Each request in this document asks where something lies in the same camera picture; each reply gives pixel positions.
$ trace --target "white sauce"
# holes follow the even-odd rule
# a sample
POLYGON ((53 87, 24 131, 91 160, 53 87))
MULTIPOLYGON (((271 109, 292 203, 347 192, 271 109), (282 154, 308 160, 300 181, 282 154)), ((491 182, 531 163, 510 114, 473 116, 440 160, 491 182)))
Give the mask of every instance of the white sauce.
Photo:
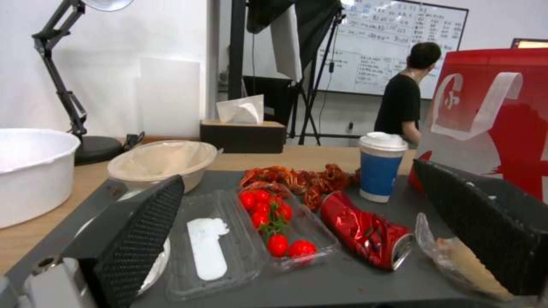
POLYGON ((196 273, 202 280, 221 278, 227 270, 219 236, 229 232, 220 218, 197 218, 186 223, 196 273))

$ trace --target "whiteboard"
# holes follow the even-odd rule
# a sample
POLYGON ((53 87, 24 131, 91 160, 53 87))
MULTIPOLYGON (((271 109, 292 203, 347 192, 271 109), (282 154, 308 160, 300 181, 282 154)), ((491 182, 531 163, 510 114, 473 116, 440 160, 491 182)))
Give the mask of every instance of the whiteboard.
MULTIPOLYGON (((390 78, 406 67, 411 47, 436 42, 442 56, 420 83, 421 96, 431 99, 445 54, 459 49, 468 9, 389 0, 343 1, 342 6, 346 18, 333 39, 318 89, 383 95, 390 78), (335 68, 329 82, 332 58, 335 68)), ((328 38, 329 32, 317 54, 315 78, 328 38)))

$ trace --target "crayfish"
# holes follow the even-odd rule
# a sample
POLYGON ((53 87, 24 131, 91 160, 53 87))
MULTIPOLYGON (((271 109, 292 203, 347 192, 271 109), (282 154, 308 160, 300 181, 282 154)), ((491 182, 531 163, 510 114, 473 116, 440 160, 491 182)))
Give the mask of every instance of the crayfish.
POLYGON ((324 194, 344 190, 357 182, 359 178, 356 175, 347 175, 338 165, 327 164, 322 172, 294 170, 282 166, 254 168, 244 171, 239 184, 246 189, 270 183, 283 184, 292 193, 304 195, 304 204, 315 211, 321 206, 324 194))

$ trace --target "clear plastic holder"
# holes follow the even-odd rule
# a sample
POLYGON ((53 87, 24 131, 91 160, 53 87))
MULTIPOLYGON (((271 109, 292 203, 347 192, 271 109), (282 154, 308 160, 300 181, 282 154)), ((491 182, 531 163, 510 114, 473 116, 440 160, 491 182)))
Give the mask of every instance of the clear plastic holder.
MULTIPOLYGON (((289 244, 297 239, 306 239, 316 246, 316 253, 297 259, 271 257, 249 214, 240 204, 237 191, 215 191, 184 197, 170 234, 172 253, 166 272, 167 297, 183 301, 215 293, 253 280, 267 264, 277 270, 288 271, 319 264, 335 251, 340 246, 337 238, 318 216, 282 187, 289 196, 285 202, 293 211, 286 232, 289 244), (187 222, 197 218, 220 218, 230 229, 228 234, 219 237, 227 271, 217 280, 202 280, 196 272, 187 222)), ((261 188, 270 191, 268 185, 261 188)))
POLYGON ((321 219, 314 214, 308 207, 299 202, 287 187, 281 184, 265 184, 253 186, 252 190, 264 189, 270 193, 277 193, 288 196, 284 201, 291 207, 293 216, 289 222, 284 235, 287 236, 289 245, 298 240, 305 239, 316 246, 316 253, 292 259, 288 256, 282 258, 270 257, 270 264, 274 267, 287 271, 297 267, 309 266, 320 263, 325 257, 340 247, 339 240, 327 229, 321 219))
POLYGON ((207 195, 184 197, 170 234, 172 254, 169 262, 167 296, 182 301, 214 293, 251 281, 259 275, 269 256, 247 213, 234 192, 215 191, 207 195), (198 277, 187 222, 197 218, 220 218, 230 231, 219 237, 226 273, 217 280, 198 277))

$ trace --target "can lid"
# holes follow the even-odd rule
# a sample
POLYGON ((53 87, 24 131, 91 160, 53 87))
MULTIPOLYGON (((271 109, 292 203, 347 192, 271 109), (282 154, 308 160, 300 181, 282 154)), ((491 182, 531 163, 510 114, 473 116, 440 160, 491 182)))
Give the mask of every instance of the can lid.
POLYGON ((386 134, 383 132, 367 133, 359 139, 359 145, 381 151, 405 151, 407 142, 400 135, 386 134))

